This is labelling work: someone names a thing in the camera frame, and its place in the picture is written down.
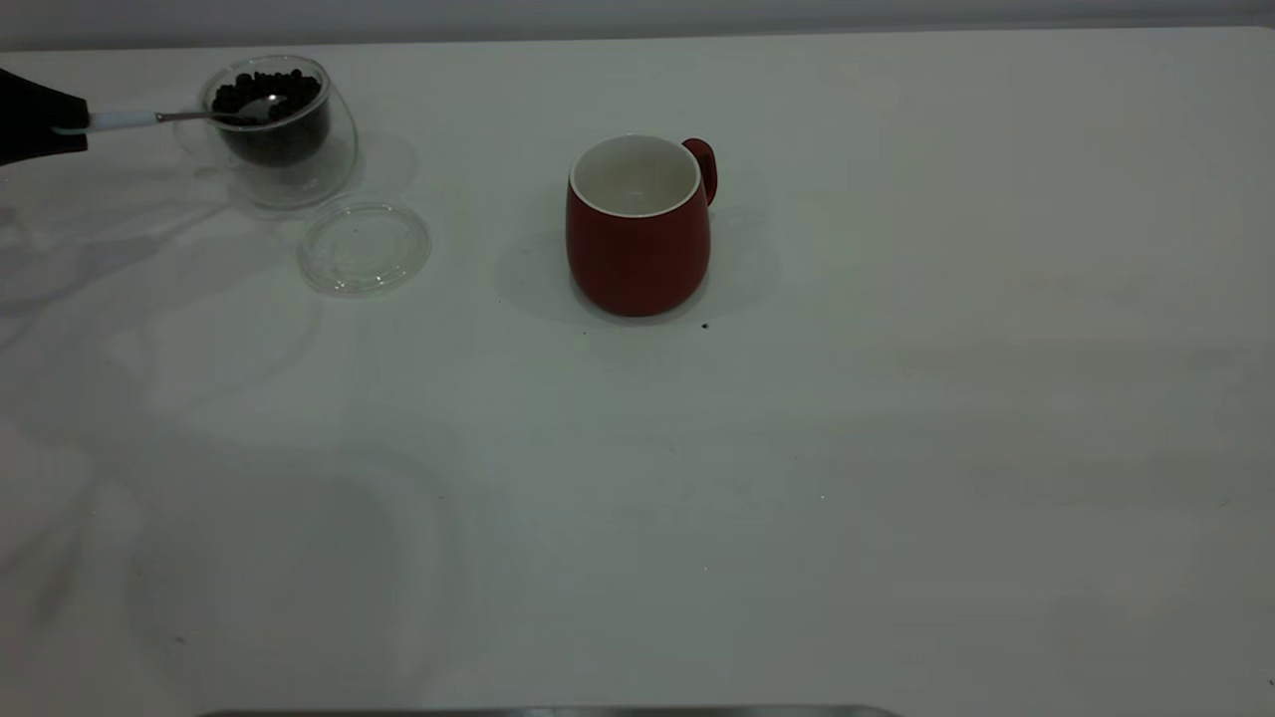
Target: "clear plastic lid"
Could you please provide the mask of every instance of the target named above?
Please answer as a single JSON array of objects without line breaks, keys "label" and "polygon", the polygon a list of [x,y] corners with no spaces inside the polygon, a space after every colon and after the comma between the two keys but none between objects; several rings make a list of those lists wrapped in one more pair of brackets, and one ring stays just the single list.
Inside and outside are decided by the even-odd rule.
[{"label": "clear plastic lid", "polygon": [[416,212],[360,194],[324,204],[297,248],[310,286],[351,299],[405,282],[428,258],[430,232]]}]

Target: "coffee bean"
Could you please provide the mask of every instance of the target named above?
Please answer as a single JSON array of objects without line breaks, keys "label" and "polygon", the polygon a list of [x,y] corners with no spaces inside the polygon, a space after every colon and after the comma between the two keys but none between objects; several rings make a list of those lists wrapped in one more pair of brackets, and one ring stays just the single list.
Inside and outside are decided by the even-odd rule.
[{"label": "coffee bean", "polygon": [[[256,119],[227,117],[222,121],[235,126],[258,126],[278,122],[305,110],[319,97],[323,84],[312,77],[305,77],[300,69],[291,73],[247,73],[235,78],[235,84],[217,88],[213,98],[214,112],[235,114],[245,105],[272,94],[283,96],[284,101],[270,107],[269,119],[263,122]],[[328,105],[320,105],[293,122],[277,129],[261,131],[221,130],[222,139],[232,152],[254,165],[266,167],[287,167],[314,156],[328,138]]]}]

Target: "mug handle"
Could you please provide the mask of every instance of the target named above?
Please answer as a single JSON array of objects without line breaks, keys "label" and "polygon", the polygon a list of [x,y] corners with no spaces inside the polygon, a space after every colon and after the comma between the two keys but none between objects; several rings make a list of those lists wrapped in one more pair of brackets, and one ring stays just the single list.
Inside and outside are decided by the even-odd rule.
[{"label": "mug handle", "polygon": [[695,161],[700,163],[700,174],[704,175],[704,193],[708,194],[709,204],[713,204],[713,198],[717,196],[717,157],[713,154],[713,148],[709,147],[708,142],[694,138],[683,142],[682,147],[690,149]]}]

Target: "mug rim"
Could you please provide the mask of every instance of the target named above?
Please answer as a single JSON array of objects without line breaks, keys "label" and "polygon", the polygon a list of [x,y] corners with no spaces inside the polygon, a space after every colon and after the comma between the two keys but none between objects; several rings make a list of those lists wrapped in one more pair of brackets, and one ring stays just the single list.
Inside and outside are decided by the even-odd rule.
[{"label": "mug rim", "polygon": [[[682,154],[691,161],[691,166],[695,167],[695,184],[691,185],[691,191],[688,191],[686,196],[678,199],[676,204],[666,209],[660,209],[659,212],[648,212],[645,214],[625,214],[621,212],[612,212],[609,209],[603,209],[602,207],[598,207],[593,202],[589,202],[589,199],[584,195],[583,191],[580,191],[580,189],[575,184],[575,172],[576,170],[580,168],[580,161],[584,159],[585,154],[593,152],[594,149],[602,147],[603,144],[608,144],[611,142],[620,142],[625,139],[654,139],[663,144],[668,144],[676,147],[677,149],[681,149]],[[601,212],[603,214],[607,214],[608,217],[617,217],[621,219],[648,219],[650,217],[659,217],[663,214],[668,214],[669,212],[676,212],[677,209],[681,209],[687,202],[690,202],[691,198],[695,196],[695,193],[700,190],[700,186],[703,184],[704,184],[704,177],[701,176],[700,172],[700,162],[695,158],[695,154],[686,148],[685,144],[680,142],[673,142],[671,139],[664,139],[663,137],[658,137],[654,134],[641,134],[634,131],[626,134],[618,134],[616,137],[608,137],[607,139],[590,144],[584,152],[580,152],[580,154],[576,156],[575,162],[571,162],[571,171],[567,172],[567,185],[571,188],[571,194],[574,194],[576,199],[583,202],[585,207],[593,209],[594,212]]]}]

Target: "wall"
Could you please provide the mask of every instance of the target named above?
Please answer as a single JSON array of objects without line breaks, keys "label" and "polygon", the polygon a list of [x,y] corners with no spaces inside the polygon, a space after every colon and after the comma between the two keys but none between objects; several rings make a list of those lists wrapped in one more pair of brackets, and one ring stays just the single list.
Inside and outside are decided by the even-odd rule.
[{"label": "wall", "polygon": [[1275,0],[8,0],[0,50],[1238,22]]}]

